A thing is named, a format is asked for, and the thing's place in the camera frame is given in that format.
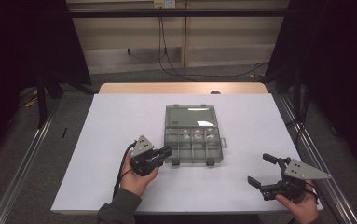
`table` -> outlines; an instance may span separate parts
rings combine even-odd
[[[250,88],[257,93],[240,94],[249,93]],[[184,89],[190,94],[176,94]],[[280,168],[262,160],[265,152],[299,159],[278,108],[265,89],[259,83],[104,84],[101,94],[94,97],[51,210],[62,214],[96,213],[112,199],[127,145],[144,134],[156,147],[162,147],[165,105],[212,104],[220,133],[227,140],[222,162],[215,167],[163,165],[143,195],[137,213],[285,211],[275,201],[263,201],[260,192],[246,182],[247,175],[263,184],[281,179]],[[210,91],[231,94],[208,94]]]

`green transparent box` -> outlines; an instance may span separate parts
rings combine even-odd
[[[164,146],[172,148],[165,160],[172,165],[220,163],[223,153],[213,105],[167,105]]]

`electrical outlet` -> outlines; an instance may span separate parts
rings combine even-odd
[[[154,0],[154,8],[155,9],[164,8],[164,0]]]
[[[165,0],[164,1],[164,8],[175,9],[175,0]]]

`person's right hand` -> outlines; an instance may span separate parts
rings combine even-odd
[[[120,187],[141,197],[144,194],[146,186],[148,186],[149,182],[155,179],[155,177],[158,175],[158,167],[155,168],[149,175],[137,175],[131,169],[130,154],[131,151],[129,151],[128,155],[126,156],[125,163],[123,164],[121,175],[125,174],[126,172],[127,173],[123,176],[120,182]]]
[[[306,189],[312,191],[310,180],[306,180]],[[294,214],[296,222],[300,224],[308,224],[317,219],[318,210],[317,202],[314,195],[305,192],[303,200],[300,203],[293,203],[284,196],[276,195],[276,200],[285,206],[292,214]]]

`sleeve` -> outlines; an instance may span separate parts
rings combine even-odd
[[[140,197],[126,189],[119,189],[113,201],[100,208],[97,218],[105,224],[135,224],[134,212],[140,203]]]

